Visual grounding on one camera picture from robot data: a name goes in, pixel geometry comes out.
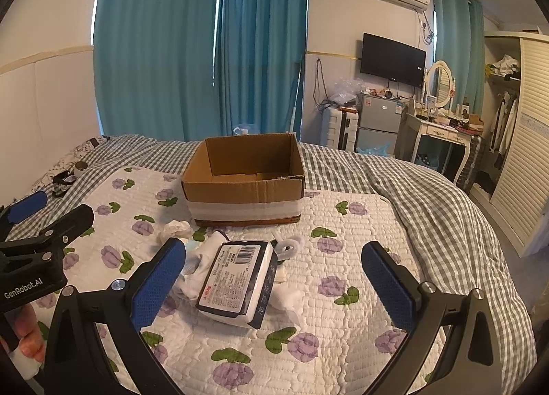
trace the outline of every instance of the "vanity table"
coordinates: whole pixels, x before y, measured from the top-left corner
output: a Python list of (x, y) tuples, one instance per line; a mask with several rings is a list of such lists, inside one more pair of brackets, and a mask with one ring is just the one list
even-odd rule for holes
[[(438, 114), (440, 109), (446, 105), (452, 108), (452, 100), (455, 91), (455, 79), (452, 79), (452, 72), (444, 61), (435, 62), (430, 68), (423, 84), (422, 99), (420, 104), (422, 111), (430, 116)], [(442, 173), (446, 172), (448, 161), (454, 145), (464, 146), (465, 154), (454, 177), (454, 184), (457, 184), (463, 168), (467, 164), (471, 152), (471, 139), (473, 135), (460, 132), (448, 125), (431, 123), (416, 117), (416, 104), (408, 101), (406, 106), (405, 120), (401, 120), (399, 136), (397, 138), (395, 155), (396, 158), (415, 163), (419, 142), (422, 136), (430, 136), (437, 140), (450, 143)]]
[(399, 152), (396, 154), (396, 157), (414, 163), (419, 147), (419, 141), (421, 141), (422, 136), (431, 136), (438, 140), (448, 141), (451, 143), (448, 153), (446, 154), (446, 160), (444, 161), (442, 170), (443, 174), (446, 172), (446, 166), (448, 165), (448, 160), (452, 153), (452, 146), (457, 144), (465, 147), (463, 160), (459, 165), (456, 176), (453, 180), (454, 184), (456, 184), (457, 179), (461, 175), (461, 172), (463, 168), (465, 168), (467, 160), (469, 159), (472, 135), (460, 132), (450, 126), (430, 123), (423, 119), (416, 118), (415, 116), (407, 115), (405, 126), (402, 127), (399, 132), (399, 137), (401, 137), (402, 141), (399, 143)]

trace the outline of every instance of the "blue gripper pad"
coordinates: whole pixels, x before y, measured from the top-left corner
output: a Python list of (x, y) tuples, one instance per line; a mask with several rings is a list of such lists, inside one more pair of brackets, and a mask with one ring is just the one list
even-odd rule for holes
[(153, 323), (164, 299), (185, 265), (185, 244), (168, 239), (169, 250), (156, 264), (132, 300), (131, 320), (137, 331)]
[(14, 203), (9, 209), (8, 221), (10, 223), (21, 223), (32, 214), (46, 207), (48, 196), (44, 191), (36, 192), (23, 200)]
[(389, 255), (383, 258), (374, 248), (375, 242), (370, 242), (362, 248), (362, 269), (374, 287), (385, 310), (389, 313), (393, 324), (412, 331), (416, 325), (415, 304), (399, 278), (386, 263), (392, 261)]

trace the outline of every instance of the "wardrobe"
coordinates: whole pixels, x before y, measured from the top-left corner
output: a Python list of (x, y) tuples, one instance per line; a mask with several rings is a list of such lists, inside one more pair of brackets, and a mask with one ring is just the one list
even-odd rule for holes
[[(487, 148), (480, 170), (489, 174), (496, 186), (490, 195), (475, 184), (470, 197), (495, 220), (522, 257), (547, 247), (532, 241), (539, 242), (540, 230), (549, 230), (544, 217), (549, 198), (549, 37), (487, 32), (485, 44), (487, 63), (511, 55), (520, 62), (521, 75), (510, 81), (501, 76), (487, 80), (482, 109)], [(503, 166), (500, 163), (498, 168), (494, 166), (498, 152), (489, 149), (490, 127), (505, 92), (516, 94), (518, 106), (511, 143)]]

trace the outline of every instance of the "floor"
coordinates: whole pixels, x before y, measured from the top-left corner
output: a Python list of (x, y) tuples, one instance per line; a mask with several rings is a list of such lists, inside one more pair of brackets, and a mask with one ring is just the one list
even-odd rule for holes
[(528, 312), (530, 312), (547, 283), (549, 283), (549, 248), (541, 250), (537, 254), (522, 258), (518, 257), (517, 252), (492, 217), (481, 207), (480, 210), (498, 236), (515, 287), (524, 301)]

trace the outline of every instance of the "television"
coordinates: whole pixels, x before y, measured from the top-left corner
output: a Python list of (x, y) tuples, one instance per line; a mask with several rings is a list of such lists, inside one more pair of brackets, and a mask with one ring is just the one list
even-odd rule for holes
[(364, 33), (360, 72), (421, 87), (425, 55), (410, 45)]

